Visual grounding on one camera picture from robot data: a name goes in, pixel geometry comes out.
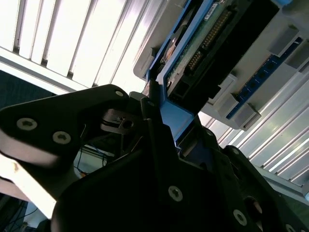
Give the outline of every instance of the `dark fabric panel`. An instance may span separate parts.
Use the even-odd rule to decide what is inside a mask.
[[[45,89],[0,71],[0,109],[51,96]]]

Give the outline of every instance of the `white label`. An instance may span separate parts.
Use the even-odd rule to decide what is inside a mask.
[[[212,13],[214,12],[214,10],[216,9],[216,7],[218,6],[218,3],[214,3],[212,6],[211,6],[211,9],[208,11],[207,15],[205,16],[205,20],[208,20]]]

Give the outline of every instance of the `ceiling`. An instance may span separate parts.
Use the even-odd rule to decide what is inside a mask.
[[[141,92],[145,82],[133,67],[166,4],[1,0],[0,70],[55,94],[109,83],[127,93]],[[298,72],[246,132],[202,112],[199,116],[221,146],[239,147],[264,176],[300,193],[309,180],[308,89],[308,70]]]

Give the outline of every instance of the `green circuit board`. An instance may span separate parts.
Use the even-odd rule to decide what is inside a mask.
[[[233,0],[226,0],[223,3],[214,3],[205,15],[204,20],[199,25],[192,39],[180,55],[175,66],[168,75],[168,81],[174,82],[175,77],[179,74],[190,62],[192,57],[196,55],[198,48],[204,42],[205,38],[211,32],[215,23],[220,19],[224,10],[229,6]]]

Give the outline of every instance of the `black mount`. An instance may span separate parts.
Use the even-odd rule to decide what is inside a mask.
[[[35,120],[37,127],[20,129],[21,118]],[[58,139],[70,141],[55,142],[58,131],[70,136]],[[43,185],[51,175],[58,177],[53,186],[67,175],[83,144],[115,134],[119,158],[54,195],[51,231],[258,232],[262,226],[264,232],[285,232],[287,225],[305,231],[241,151],[221,149],[199,122],[178,145],[182,151],[199,145],[208,162],[180,159],[170,128],[149,98],[106,85],[0,111],[0,152]]]

